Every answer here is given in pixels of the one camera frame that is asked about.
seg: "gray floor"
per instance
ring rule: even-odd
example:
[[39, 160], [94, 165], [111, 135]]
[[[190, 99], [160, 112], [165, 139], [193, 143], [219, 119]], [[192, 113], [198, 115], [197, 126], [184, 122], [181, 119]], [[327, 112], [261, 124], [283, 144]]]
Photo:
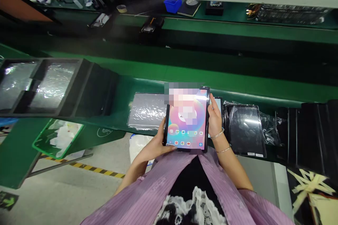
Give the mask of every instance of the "gray floor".
[[[80, 162], [126, 173], [130, 166], [130, 136], [131, 134], [127, 133], [123, 139], [95, 147], [93, 157]], [[255, 191], [290, 215], [288, 212], [291, 210], [291, 202], [283, 197], [289, 197], [288, 189], [285, 188], [285, 167], [278, 167], [278, 175], [282, 179], [276, 180], [273, 163], [247, 157], [239, 159]], [[40, 159], [35, 170], [55, 164], [54, 161]], [[80, 224], [84, 218], [109, 200], [120, 182], [119, 178], [64, 166], [26, 179], [18, 190], [0, 187], [0, 191], [19, 195], [19, 200], [11, 211], [0, 209], [0, 224]], [[284, 187], [286, 194], [278, 191], [278, 185]]]

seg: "bracelet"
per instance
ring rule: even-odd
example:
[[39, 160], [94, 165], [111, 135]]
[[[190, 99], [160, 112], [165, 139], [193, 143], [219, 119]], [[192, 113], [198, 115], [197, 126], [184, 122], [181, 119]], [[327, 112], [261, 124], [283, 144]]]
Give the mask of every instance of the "bracelet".
[[217, 153], [222, 153], [222, 152], [224, 152], [224, 151], [227, 151], [228, 149], [230, 149], [231, 148], [231, 144], [229, 143], [229, 147], [227, 148], [227, 149], [225, 149], [225, 150], [222, 150], [222, 151], [216, 151]]
[[220, 132], [218, 135], [210, 137], [210, 139], [215, 139], [216, 137], [219, 137], [223, 132], [224, 132], [224, 128], [222, 128], [222, 132]]

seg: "blue bin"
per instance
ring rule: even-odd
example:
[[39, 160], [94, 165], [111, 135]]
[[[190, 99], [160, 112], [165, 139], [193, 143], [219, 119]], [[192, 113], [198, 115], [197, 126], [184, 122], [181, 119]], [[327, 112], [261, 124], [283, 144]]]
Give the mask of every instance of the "blue bin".
[[175, 14], [181, 7], [182, 0], [165, 0], [164, 4], [165, 4], [165, 8], [167, 9], [167, 12]]

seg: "tablet screen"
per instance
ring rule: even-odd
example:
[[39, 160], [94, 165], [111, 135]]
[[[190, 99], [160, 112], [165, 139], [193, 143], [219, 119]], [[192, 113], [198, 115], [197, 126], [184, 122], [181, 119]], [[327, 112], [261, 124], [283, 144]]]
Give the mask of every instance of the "tablet screen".
[[207, 90], [200, 89], [183, 106], [170, 106], [167, 144], [178, 148], [205, 148]]

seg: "metal frame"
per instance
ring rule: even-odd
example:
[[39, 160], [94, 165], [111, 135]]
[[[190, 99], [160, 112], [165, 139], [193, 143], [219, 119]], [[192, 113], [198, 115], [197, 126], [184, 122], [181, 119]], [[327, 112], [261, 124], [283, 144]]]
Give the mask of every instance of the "metal frame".
[[41, 156], [41, 153], [39, 153], [39, 155], [38, 155], [39, 158], [36, 160], [34, 166], [32, 167], [31, 171], [29, 172], [29, 174], [27, 175], [26, 178], [30, 178], [30, 177], [39, 175], [39, 174], [47, 172], [47, 171], [51, 171], [53, 169], [57, 169], [57, 168], [63, 167], [65, 165], [68, 165], [68, 164], [71, 164], [71, 163], [83, 160], [85, 158], [89, 158], [91, 156], [93, 156], [93, 154], [85, 155], [85, 156], [82, 156], [82, 157], [79, 157], [79, 158], [76, 158], [76, 159], [73, 159], [73, 160], [69, 160], [69, 161], [64, 162], [64, 163], [60, 163], [60, 164], [57, 164], [57, 165], [53, 165], [51, 167], [47, 167], [47, 168], [44, 168], [44, 169], [32, 172], [32, 170], [34, 169], [34, 167], [35, 167], [36, 163], [38, 162], [38, 160], [45, 158], [45, 156]]

